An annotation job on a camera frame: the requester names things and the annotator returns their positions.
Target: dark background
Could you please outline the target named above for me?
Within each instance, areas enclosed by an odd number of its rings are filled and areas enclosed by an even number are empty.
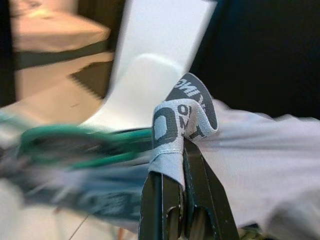
[[[320,1],[218,1],[191,72],[231,108],[320,119]]]

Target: gray fabric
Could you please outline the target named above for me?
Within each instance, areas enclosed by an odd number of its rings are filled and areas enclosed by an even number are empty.
[[[16,52],[16,70],[54,64],[57,62],[77,59],[93,54],[99,54],[107,50],[108,40],[93,43],[91,45],[70,51],[63,52]]]
[[[203,83],[186,73],[153,115],[153,156],[149,171],[164,174],[185,188],[184,138],[197,142],[218,130],[212,98]]]

